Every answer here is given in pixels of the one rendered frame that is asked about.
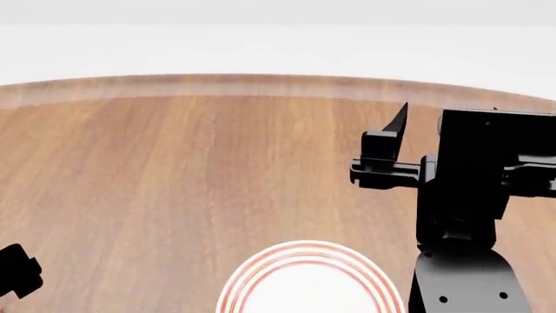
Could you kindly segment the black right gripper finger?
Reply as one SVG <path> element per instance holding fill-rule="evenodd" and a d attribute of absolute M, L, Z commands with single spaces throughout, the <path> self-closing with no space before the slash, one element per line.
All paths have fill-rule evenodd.
<path fill-rule="evenodd" d="M 408 103 L 404 103 L 394 119 L 380 131 L 361 135 L 361 158 L 395 162 L 407 126 Z"/>

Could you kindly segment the white plate with red rings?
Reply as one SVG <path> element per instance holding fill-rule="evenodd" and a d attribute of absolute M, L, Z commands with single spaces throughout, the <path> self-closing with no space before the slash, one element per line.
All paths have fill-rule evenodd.
<path fill-rule="evenodd" d="M 215 313 L 407 313 L 386 273 L 341 244 L 298 240 L 245 260 L 224 284 Z"/>

